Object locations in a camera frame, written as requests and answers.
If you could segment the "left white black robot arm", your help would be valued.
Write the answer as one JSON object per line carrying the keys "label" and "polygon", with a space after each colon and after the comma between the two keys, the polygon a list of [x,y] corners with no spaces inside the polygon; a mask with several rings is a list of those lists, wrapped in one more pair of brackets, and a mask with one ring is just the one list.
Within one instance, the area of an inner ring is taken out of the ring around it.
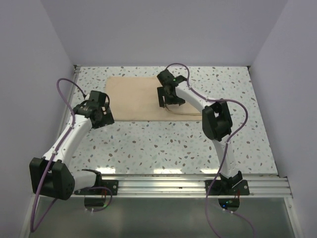
{"label": "left white black robot arm", "polygon": [[41,158],[33,158],[29,164],[33,192],[60,200],[67,200],[73,192],[86,189],[96,195],[102,191],[101,173],[82,169],[69,170],[73,154],[82,139],[92,129],[114,123],[109,96],[91,91],[86,99],[71,111],[70,120],[51,149]]}

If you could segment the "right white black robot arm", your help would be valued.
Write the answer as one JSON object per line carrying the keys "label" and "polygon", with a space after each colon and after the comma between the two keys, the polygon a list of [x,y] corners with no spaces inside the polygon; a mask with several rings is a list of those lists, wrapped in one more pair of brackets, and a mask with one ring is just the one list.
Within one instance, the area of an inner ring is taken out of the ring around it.
{"label": "right white black robot arm", "polygon": [[220,163],[218,187],[225,194],[233,194],[243,177],[236,167],[234,152],[228,141],[233,122],[227,102],[200,95],[184,76],[175,77],[167,69],[161,71],[157,79],[161,84],[157,88],[161,108],[189,103],[201,113],[203,133],[213,142]]}

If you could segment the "beige cloth surgical kit wrap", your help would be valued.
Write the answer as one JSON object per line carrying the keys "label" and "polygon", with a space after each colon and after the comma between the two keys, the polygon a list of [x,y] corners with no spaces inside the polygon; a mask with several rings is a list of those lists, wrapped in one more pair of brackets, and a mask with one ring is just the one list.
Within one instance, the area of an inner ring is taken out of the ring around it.
{"label": "beige cloth surgical kit wrap", "polygon": [[161,84],[152,77],[111,76],[105,92],[115,121],[200,121],[201,114],[189,103],[159,106],[157,88]]}

